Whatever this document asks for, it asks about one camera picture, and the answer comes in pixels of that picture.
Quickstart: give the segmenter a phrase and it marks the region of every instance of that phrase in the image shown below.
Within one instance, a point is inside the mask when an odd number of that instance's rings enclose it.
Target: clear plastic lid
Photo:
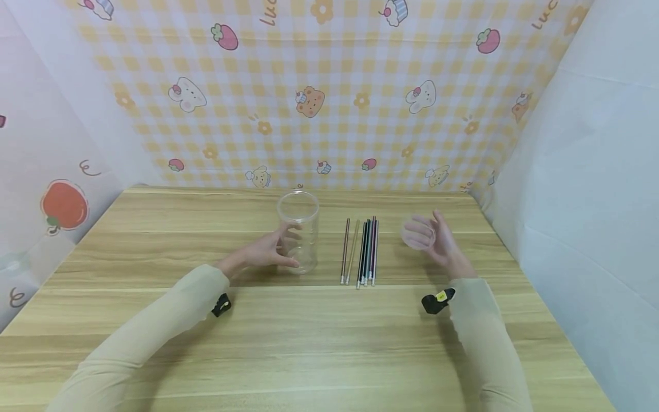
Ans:
[[[401,227],[403,242],[415,250],[430,249],[435,244],[436,236],[430,220],[420,215],[412,215]]]

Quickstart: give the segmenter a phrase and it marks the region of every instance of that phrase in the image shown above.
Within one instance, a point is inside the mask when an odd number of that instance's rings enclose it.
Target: yellow checkered wallpaper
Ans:
[[[591,3],[64,4],[172,185],[478,195]]]

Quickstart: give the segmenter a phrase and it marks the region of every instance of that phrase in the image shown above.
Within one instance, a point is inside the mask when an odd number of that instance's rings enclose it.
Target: beige long-sleeve shirt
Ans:
[[[486,412],[528,412],[522,367],[483,279],[451,282],[451,319],[480,385]],[[78,366],[46,412],[114,412],[131,376],[174,336],[206,318],[229,280],[202,265],[110,335]]]

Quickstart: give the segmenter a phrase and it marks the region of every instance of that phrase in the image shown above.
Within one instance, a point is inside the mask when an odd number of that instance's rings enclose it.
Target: wooden table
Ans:
[[[42,411],[89,352],[181,276],[275,229],[281,193],[124,192],[0,336],[0,412]],[[156,353],[125,410],[478,410],[448,311],[431,316],[420,305],[446,280],[399,238],[404,217],[433,208],[490,283],[535,411],[613,410],[471,197],[316,194],[316,270],[302,277],[247,270],[233,284],[233,309]],[[340,286],[345,219],[373,214],[381,219],[378,285]]]

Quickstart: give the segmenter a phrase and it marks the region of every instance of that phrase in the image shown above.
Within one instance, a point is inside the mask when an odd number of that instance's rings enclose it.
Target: clear plastic cup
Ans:
[[[291,226],[280,239],[281,253],[300,264],[288,271],[298,275],[311,272],[318,264],[318,199],[304,191],[288,192],[279,198],[277,213],[282,223]]]
[[[435,244],[437,234],[428,218],[412,215],[403,222],[401,238],[414,250],[428,250]]]

